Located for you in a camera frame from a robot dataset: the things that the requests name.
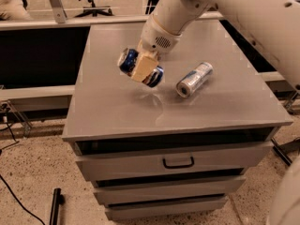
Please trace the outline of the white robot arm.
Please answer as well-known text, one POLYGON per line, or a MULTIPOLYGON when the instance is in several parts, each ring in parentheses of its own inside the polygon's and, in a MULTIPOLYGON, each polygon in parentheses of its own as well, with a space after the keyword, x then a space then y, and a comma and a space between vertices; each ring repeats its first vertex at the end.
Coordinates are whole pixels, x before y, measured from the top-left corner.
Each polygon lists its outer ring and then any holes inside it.
POLYGON ((300 87, 300 4, 293 0, 159 0, 142 30, 131 79, 142 82, 188 25, 215 8, 294 88, 300 87))

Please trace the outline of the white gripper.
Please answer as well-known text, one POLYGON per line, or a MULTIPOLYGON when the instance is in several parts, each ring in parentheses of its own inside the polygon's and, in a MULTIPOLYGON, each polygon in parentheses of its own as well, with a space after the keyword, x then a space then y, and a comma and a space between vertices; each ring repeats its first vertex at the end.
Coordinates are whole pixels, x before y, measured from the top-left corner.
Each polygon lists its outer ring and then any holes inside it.
POLYGON ((150 15, 142 28, 139 52, 131 79, 142 82, 158 66, 158 53, 169 53, 181 37, 164 28, 154 15, 150 15))

